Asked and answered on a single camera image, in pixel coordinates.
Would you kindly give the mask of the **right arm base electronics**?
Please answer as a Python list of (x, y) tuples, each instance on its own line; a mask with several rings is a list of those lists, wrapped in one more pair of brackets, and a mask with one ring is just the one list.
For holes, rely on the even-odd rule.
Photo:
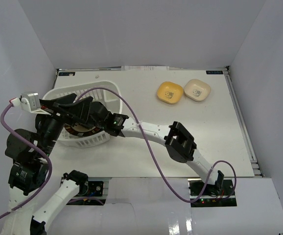
[[(200, 193), (204, 183), (201, 180), (189, 180), (190, 200), (195, 199)], [(225, 179), (222, 189), (217, 192), (210, 186), (206, 186), (205, 191), (199, 200), (191, 203), (192, 208), (213, 208), (213, 207), (236, 207), (237, 201), (235, 192), (225, 199), (233, 191), (233, 182), (231, 179)]]

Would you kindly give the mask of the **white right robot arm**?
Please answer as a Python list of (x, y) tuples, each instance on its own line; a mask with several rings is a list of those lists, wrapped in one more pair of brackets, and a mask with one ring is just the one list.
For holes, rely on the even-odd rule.
[(171, 125), (138, 123), (127, 115), (112, 113), (100, 102), (91, 102), (82, 111), (86, 125), (103, 129), (109, 135), (124, 138), (146, 137), (148, 141), (166, 147), (171, 159), (187, 164), (206, 183), (211, 195), (218, 195), (223, 189), (224, 174), (215, 169), (198, 150), (194, 137), (180, 122)]

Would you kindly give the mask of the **round black rimmed plate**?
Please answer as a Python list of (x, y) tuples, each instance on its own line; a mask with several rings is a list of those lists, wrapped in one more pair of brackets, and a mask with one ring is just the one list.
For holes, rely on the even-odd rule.
[(81, 125), (75, 125), (75, 126), (69, 126), (65, 125), (64, 129), (71, 135), (76, 136), (76, 137), (89, 137), (95, 134), (98, 134), (102, 132), (101, 128), (98, 127), (92, 127), (92, 128), (85, 128)]

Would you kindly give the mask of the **yellow square panda dish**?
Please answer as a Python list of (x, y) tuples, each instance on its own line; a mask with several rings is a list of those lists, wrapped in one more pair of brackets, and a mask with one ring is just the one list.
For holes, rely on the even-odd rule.
[(157, 89), (157, 98), (168, 104), (176, 104), (184, 93), (183, 87), (173, 82), (163, 82)]

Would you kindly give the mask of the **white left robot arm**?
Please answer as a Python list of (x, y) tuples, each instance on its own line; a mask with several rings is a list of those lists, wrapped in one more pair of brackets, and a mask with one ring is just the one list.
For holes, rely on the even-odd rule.
[(53, 166), (49, 158), (65, 125), (90, 127), (91, 97), (76, 99), (76, 94), (42, 100), (37, 94), (22, 94), (9, 101), (8, 108), (20, 106), (35, 113), (36, 132), (11, 129), (5, 122), (7, 111), (0, 116), (9, 131), (5, 154), (13, 165), (8, 179), (8, 211), (1, 215), (3, 235), (45, 235), (62, 208), (75, 196), (88, 191), (88, 176), (73, 170), (64, 174), (64, 181), (46, 204), (35, 210), (37, 196), (51, 178)]

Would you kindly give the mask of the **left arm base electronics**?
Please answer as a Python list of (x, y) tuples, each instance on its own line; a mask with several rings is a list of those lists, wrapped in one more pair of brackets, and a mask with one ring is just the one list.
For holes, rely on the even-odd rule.
[(106, 202), (103, 181), (88, 181), (81, 193), (72, 198), (67, 205), (103, 206)]

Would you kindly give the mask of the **cream square panda dish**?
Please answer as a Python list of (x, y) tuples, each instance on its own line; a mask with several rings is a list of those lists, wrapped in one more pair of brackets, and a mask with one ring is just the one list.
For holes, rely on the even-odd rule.
[(199, 79), (192, 79), (184, 86), (185, 95), (196, 102), (204, 101), (210, 92), (210, 85)]

